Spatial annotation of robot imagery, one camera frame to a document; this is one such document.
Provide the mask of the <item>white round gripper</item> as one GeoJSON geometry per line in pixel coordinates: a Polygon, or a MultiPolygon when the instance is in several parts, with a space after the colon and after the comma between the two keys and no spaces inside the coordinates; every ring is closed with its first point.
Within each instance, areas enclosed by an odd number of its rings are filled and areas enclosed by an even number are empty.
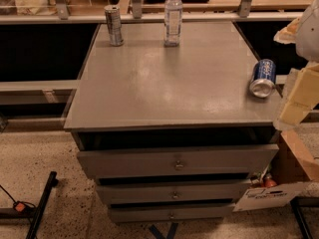
{"type": "MultiPolygon", "coordinates": [[[[296,53],[300,57],[319,62],[319,0],[314,0],[301,18],[278,31],[273,40],[285,45],[296,43],[296,53]]],[[[285,81],[273,125],[277,130],[295,128],[318,104],[319,64],[308,63],[301,70],[292,69],[285,81]]]]}

